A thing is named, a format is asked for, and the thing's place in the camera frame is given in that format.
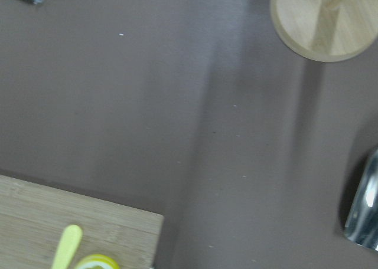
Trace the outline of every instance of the wooden cutting board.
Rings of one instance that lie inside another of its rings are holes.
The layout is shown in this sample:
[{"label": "wooden cutting board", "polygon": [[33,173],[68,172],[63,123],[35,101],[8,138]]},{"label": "wooden cutting board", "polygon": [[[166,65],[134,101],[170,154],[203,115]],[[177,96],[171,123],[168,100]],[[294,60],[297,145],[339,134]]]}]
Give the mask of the wooden cutting board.
[{"label": "wooden cutting board", "polygon": [[149,269],[163,217],[0,175],[0,268],[49,269],[61,232],[83,228],[70,268],[93,253],[115,259],[121,269]]}]

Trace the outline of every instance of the yellow handle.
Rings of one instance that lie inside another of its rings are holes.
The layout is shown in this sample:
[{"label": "yellow handle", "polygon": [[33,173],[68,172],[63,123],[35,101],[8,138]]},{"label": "yellow handle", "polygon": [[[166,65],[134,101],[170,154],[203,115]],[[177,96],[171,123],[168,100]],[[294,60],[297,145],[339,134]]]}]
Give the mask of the yellow handle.
[{"label": "yellow handle", "polygon": [[69,267],[82,236],[83,230],[77,225],[69,225],[64,229],[51,269],[67,269]]}]

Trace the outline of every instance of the wooden disc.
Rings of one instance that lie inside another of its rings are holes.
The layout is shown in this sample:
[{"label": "wooden disc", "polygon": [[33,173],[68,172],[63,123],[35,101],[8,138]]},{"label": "wooden disc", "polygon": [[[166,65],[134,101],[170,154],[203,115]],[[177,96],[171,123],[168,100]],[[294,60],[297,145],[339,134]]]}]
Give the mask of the wooden disc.
[{"label": "wooden disc", "polygon": [[378,0],[271,0],[282,41],[303,57],[342,61],[378,36]]}]

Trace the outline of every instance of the gray tabletop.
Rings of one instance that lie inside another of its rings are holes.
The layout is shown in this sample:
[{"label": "gray tabletop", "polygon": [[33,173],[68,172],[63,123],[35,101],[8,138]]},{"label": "gray tabletop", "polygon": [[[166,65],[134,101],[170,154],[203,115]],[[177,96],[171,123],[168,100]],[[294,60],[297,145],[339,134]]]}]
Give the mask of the gray tabletop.
[{"label": "gray tabletop", "polygon": [[377,44],[306,60],[269,0],[0,10],[2,174],[165,215],[159,269],[376,268],[341,224],[378,143]]}]

